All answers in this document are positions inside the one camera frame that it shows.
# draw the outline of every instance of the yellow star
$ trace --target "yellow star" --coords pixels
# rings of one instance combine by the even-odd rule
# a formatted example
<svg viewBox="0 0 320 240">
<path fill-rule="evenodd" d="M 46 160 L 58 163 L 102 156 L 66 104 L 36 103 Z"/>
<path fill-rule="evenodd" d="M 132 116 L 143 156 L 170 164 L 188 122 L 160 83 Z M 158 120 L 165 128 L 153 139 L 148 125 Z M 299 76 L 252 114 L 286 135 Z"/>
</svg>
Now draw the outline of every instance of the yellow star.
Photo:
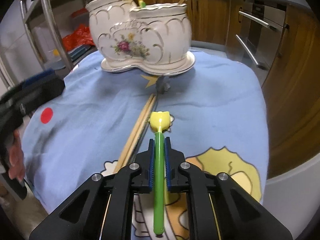
<svg viewBox="0 0 320 240">
<path fill-rule="evenodd" d="M 148 84 L 146 85 L 145 88 L 154 85 L 154 84 L 157 82 L 158 78 L 159 78 L 159 76 L 144 76 L 144 75 L 141 75 L 141 76 L 142 76 L 143 78 L 149 80 L 149 82 L 148 82 Z"/>
</svg>

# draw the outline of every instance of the ceramic pot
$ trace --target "ceramic pot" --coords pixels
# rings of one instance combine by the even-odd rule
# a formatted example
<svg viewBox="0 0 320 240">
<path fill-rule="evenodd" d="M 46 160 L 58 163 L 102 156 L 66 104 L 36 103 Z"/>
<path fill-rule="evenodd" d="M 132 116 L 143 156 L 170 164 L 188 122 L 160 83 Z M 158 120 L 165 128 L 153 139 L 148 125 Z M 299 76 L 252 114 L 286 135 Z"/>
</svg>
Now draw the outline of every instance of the ceramic pot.
<svg viewBox="0 0 320 240">
<path fill-rule="evenodd" d="M 169 70 L 185 64 L 192 35 L 186 9 L 186 4 L 164 3 L 130 10 L 130 19 L 140 25 L 139 42 L 148 68 Z"/>
<path fill-rule="evenodd" d="M 133 0 L 94 0 L 87 4 L 91 36 L 104 57 L 108 57 L 110 29 L 129 21 L 129 10 L 135 7 Z"/>
<path fill-rule="evenodd" d="M 130 9 L 128 21 L 115 23 L 99 38 L 101 67 L 123 72 L 133 67 L 153 75 L 175 75 L 195 62 L 188 52 L 191 25 L 186 4 L 165 3 Z"/>
</svg>

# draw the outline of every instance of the yellow flower head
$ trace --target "yellow flower head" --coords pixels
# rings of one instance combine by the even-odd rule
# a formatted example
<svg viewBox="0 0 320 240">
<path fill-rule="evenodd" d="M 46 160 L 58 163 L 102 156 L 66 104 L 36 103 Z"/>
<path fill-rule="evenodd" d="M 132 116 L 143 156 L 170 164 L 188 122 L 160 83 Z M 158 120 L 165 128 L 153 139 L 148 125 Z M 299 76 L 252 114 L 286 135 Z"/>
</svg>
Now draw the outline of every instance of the yellow flower head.
<svg viewBox="0 0 320 240">
<path fill-rule="evenodd" d="M 135 34 L 129 33 L 129 34 L 128 34 L 128 39 L 129 39 L 130 41 L 132 41 L 133 38 L 134 38 L 134 36 L 135 36 Z"/>
</svg>

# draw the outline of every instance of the blue cloth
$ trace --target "blue cloth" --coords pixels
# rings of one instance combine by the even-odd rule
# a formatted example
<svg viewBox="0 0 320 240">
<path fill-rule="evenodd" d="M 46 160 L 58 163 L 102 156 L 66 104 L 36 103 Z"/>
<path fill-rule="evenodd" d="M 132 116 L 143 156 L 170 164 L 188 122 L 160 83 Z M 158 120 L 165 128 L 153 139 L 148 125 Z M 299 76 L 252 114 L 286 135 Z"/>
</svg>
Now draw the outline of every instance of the blue cloth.
<svg viewBox="0 0 320 240">
<path fill-rule="evenodd" d="M 194 68 L 170 78 L 157 111 L 174 121 L 172 148 L 185 157 L 226 147 L 257 170 L 263 192 L 268 167 L 266 106 L 259 82 L 247 66 L 192 51 Z M 27 126 L 22 147 L 26 176 L 50 213 L 93 173 L 111 174 L 124 144 L 155 85 L 139 69 L 107 73 L 103 56 L 87 56 L 65 78 L 62 96 L 41 106 Z M 43 123 L 41 115 L 53 116 Z M 148 130 L 140 151 L 154 135 Z"/>
</svg>

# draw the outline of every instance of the floral painting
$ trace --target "floral painting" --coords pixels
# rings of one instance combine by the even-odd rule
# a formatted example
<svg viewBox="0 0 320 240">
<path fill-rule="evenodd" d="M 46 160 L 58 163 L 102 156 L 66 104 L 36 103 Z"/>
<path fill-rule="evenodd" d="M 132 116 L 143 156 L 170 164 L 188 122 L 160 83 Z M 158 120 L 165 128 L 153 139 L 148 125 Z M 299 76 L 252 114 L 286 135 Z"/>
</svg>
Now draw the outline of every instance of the floral painting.
<svg viewBox="0 0 320 240">
<path fill-rule="evenodd" d="M 129 33 L 126 38 L 123 34 L 121 34 L 121 41 L 116 39 L 116 46 L 111 46 L 115 49 L 115 52 L 120 55 L 120 52 L 123 52 L 131 57 L 142 57 L 146 58 L 150 55 L 149 49 L 146 48 L 142 44 L 141 41 L 134 40 L 135 34 Z"/>
</svg>

